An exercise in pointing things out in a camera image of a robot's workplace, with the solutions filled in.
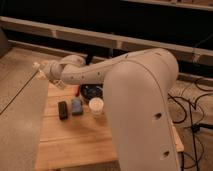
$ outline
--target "wooden tabletop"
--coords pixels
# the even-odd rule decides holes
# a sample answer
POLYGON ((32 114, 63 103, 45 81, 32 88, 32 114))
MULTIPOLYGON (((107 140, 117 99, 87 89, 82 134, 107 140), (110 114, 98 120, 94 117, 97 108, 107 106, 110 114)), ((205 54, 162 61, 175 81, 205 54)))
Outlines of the wooden tabletop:
MULTIPOLYGON (((95 119, 86 104, 82 116, 72 116, 65 121, 58 117, 58 102, 66 101, 71 113, 71 99, 78 86, 59 90, 49 85, 35 170, 51 170, 65 167, 98 164, 117 160, 111 132, 105 115, 95 119)), ((183 144, 173 127, 177 151, 183 144)))

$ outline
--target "floor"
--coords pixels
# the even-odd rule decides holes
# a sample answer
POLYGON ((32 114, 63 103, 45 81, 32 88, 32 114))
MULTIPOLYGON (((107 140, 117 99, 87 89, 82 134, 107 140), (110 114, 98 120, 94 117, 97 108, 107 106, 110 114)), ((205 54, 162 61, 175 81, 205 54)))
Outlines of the floor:
MULTIPOLYGON (((56 56, 43 54, 26 49, 13 48, 0 59, 0 170, 31 171, 34 170, 39 131, 47 94, 47 81, 37 80, 34 61, 57 59, 56 56)), ((171 90, 172 95, 180 95, 189 86, 183 96, 194 99, 203 94, 192 84, 177 81, 171 90)), ((213 124, 213 98, 206 97, 199 102, 206 117, 203 122, 213 124)), ((169 101, 170 112, 174 120, 181 119, 182 111, 175 103, 169 101)), ((194 112, 194 120, 201 117, 201 112, 194 112)), ((185 151, 193 155, 192 137, 188 129, 189 118, 177 125, 185 151)), ((200 162, 201 171, 213 170, 213 132, 202 129, 197 135, 205 146, 205 153, 200 162)), ((192 164, 186 158, 186 166, 192 164)), ((120 171, 118 162, 66 168, 63 171, 120 171)))

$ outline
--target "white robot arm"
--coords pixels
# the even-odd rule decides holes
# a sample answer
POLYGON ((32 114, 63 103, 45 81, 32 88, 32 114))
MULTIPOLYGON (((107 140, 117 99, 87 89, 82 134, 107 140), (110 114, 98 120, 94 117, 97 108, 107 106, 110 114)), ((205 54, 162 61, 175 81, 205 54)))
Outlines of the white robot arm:
POLYGON ((175 57, 164 49, 131 52, 84 66, 70 56, 52 61, 44 73, 51 82, 103 83, 106 116, 122 171, 179 171, 167 106, 178 75, 175 57))

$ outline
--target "small cup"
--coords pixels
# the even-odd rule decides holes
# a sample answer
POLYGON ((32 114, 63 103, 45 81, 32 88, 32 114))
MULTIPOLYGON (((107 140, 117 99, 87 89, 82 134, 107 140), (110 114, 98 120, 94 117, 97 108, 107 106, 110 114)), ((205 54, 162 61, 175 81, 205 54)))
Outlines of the small cup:
POLYGON ((99 117, 103 113, 104 101, 99 97, 92 98, 89 101, 89 108, 95 118, 99 117))

